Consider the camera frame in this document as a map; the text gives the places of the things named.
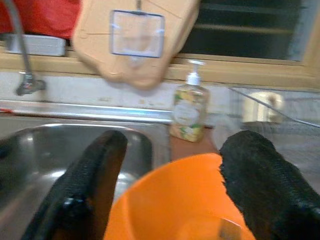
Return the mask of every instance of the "faucet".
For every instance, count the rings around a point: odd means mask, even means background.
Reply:
[[[37,80],[35,75],[32,72],[30,66],[29,55],[27,53],[26,43],[24,40],[24,31],[22,29],[21,20],[19,17],[19,12],[13,0],[2,0],[4,5],[6,6],[12,26],[16,33],[18,44],[20,46],[22,59],[24,62],[25,71],[20,72],[22,81],[19,87],[16,89],[15,93],[18,96],[23,96],[25,94],[32,94],[38,90],[45,90],[46,89],[46,82],[43,80]]]

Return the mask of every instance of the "stainless steel sink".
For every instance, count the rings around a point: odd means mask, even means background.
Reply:
[[[119,130],[128,148],[117,199],[143,175],[170,161],[168,130],[154,123],[0,117],[0,239],[18,240],[51,186],[106,130]]]

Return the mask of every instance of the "orange bowl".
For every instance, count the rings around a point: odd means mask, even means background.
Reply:
[[[254,240],[226,194],[220,155],[207,153],[169,163],[137,181],[113,205],[104,240],[215,240],[221,219]]]

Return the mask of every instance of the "beige plastic board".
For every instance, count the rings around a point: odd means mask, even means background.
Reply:
[[[107,80],[126,82],[147,90],[163,79],[171,58],[184,43],[198,17],[200,0],[142,0],[142,11],[165,17],[164,46],[160,58],[143,58],[132,67],[129,56],[110,53],[112,10],[136,10],[136,0],[83,0],[72,45],[79,58]]]

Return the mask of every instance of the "soap dispenser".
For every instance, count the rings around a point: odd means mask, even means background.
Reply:
[[[200,86],[198,66],[204,62],[189,60],[193,72],[186,78],[186,84],[179,86],[174,95],[170,134],[190,142],[199,141],[204,135],[209,91]]]

